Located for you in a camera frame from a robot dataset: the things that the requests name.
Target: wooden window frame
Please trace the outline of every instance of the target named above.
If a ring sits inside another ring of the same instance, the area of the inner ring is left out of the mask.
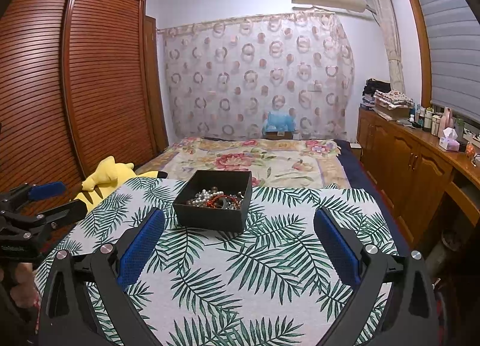
[[[413,17],[417,26],[418,43],[420,46],[421,60],[421,104],[424,107],[431,106],[431,60],[430,45],[428,43],[427,26],[423,18],[422,8],[419,0],[410,0],[413,10]]]

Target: blue plush toy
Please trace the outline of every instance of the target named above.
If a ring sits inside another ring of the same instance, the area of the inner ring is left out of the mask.
[[[268,118],[263,122],[262,133],[270,131],[291,131],[295,130],[293,117],[279,112],[268,112]]]

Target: black box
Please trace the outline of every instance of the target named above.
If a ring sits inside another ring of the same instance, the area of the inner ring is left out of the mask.
[[[267,131],[265,133],[265,139],[268,140],[292,140],[292,131]]]
[[[216,186],[226,195],[242,192],[241,209],[216,209],[186,205],[202,189]],[[251,200],[251,171],[197,170],[173,202],[178,222],[185,227],[243,232]]]

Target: metal screw cap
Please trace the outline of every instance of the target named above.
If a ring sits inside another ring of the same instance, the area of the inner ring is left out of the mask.
[[[422,258],[421,258],[421,257],[422,257],[422,253],[420,253],[420,252],[418,252],[418,251],[416,251],[416,250],[412,251],[411,256],[412,256],[413,259],[415,259],[415,260],[417,260],[417,261],[422,259]]]
[[[365,250],[369,254],[376,254],[378,253],[378,248],[375,245],[366,245]]]
[[[100,247],[100,251],[104,254],[108,254],[112,250],[113,250],[113,246],[110,243],[107,243],[107,244],[103,245],[102,247]]]
[[[58,253],[57,253],[57,258],[59,260],[62,260],[63,258],[65,258],[67,256],[67,252],[65,250],[60,250]]]

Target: window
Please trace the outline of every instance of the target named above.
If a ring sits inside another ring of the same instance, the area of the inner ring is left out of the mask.
[[[422,72],[429,72],[422,76],[422,104],[448,106],[480,122],[480,24],[475,15],[465,0],[410,1]]]

